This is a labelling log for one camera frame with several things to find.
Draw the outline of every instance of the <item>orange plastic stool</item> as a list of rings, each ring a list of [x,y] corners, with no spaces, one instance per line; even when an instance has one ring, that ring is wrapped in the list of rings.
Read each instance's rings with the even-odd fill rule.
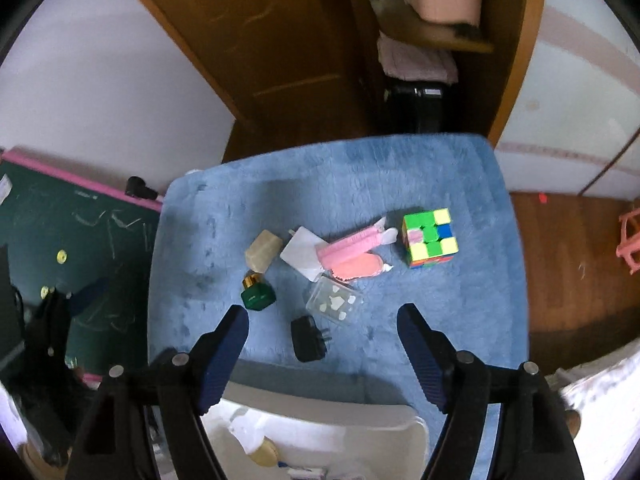
[[[636,220],[636,216],[640,215],[640,209],[635,209],[631,213],[620,215],[622,227],[620,229],[620,245],[616,248],[616,256],[624,258],[626,264],[631,269],[630,274],[640,270],[640,261],[634,258],[634,253],[640,253],[640,224]],[[630,222],[636,230],[631,237],[626,235],[626,224]]]

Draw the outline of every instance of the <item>white wall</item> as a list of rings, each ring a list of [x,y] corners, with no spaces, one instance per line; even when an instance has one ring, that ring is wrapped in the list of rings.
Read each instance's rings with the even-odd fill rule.
[[[0,66],[0,146],[120,188],[219,164],[233,120],[138,0],[45,0]]]
[[[603,0],[545,0],[495,152],[507,188],[575,194],[639,124],[640,54],[612,10]],[[640,156],[629,152],[587,194],[640,196]]]

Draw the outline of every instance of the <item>blue cloth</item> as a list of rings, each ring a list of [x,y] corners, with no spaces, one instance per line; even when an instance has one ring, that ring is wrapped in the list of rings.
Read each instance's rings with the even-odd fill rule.
[[[305,314],[312,284],[277,258],[266,273],[277,302],[249,312],[250,333],[232,380],[302,397],[409,404],[436,443],[444,416],[425,400],[396,331],[396,313],[415,303],[435,330],[485,363],[516,367],[527,357],[524,260],[513,208],[487,142],[479,136],[389,136],[316,144],[193,173],[171,184],[154,251],[149,357],[188,351],[241,303],[244,250],[263,229],[284,240],[305,226],[335,240],[387,215],[448,207],[460,252],[450,262],[409,269],[401,245],[375,252],[395,267],[358,280],[358,323],[316,316],[333,341],[302,364],[289,323]],[[487,418],[474,478],[485,478],[497,427]]]

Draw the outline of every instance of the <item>wooden shelf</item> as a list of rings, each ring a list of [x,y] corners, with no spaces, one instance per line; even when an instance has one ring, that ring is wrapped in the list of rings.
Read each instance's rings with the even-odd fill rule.
[[[369,0],[380,30],[393,40],[416,46],[489,54],[494,46],[485,40],[457,36],[450,25],[425,22],[404,0]]]

